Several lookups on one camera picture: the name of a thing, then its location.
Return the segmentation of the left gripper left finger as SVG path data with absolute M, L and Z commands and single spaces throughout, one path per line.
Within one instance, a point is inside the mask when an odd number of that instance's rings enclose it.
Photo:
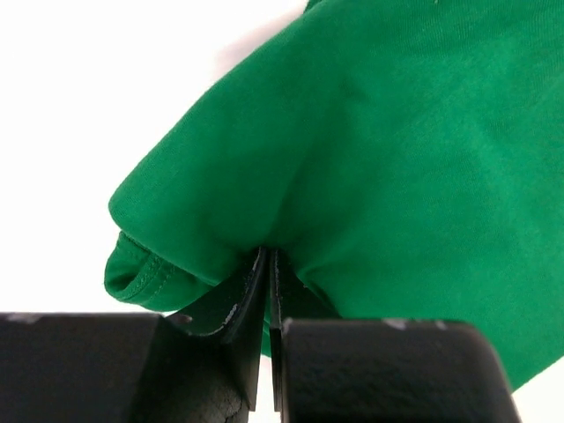
M 4 422 L 245 422 L 268 254 L 172 314 L 1 316 Z

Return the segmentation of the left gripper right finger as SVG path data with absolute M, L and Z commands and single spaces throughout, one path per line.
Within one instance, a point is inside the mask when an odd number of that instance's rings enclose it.
M 467 323 L 344 319 L 270 258 L 274 406 L 284 422 L 519 420 L 489 342 Z

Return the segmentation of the green t-shirt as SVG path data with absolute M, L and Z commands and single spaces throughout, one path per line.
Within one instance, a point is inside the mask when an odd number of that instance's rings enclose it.
M 119 301 L 183 308 L 279 249 L 344 317 L 474 324 L 520 387 L 563 354 L 563 4 L 312 1 L 109 212 Z

